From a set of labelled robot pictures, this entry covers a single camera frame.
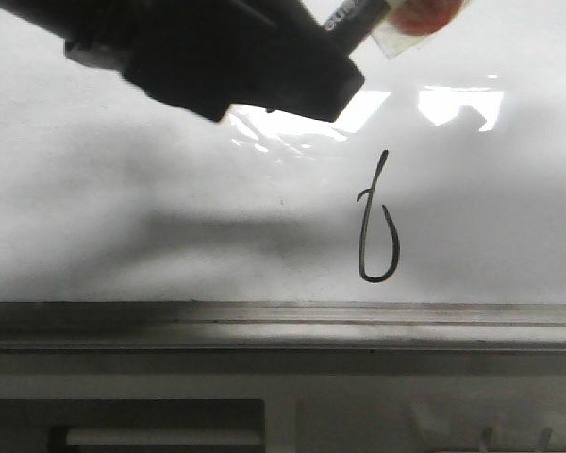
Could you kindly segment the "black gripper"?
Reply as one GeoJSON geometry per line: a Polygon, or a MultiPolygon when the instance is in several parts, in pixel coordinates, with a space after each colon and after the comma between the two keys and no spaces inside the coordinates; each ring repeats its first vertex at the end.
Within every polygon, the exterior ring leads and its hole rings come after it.
{"type": "Polygon", "coordinates": [[[235,105],[333,122],[364,78],[300,1],[2,1],[67,58],[218,122],[235,105]]]}

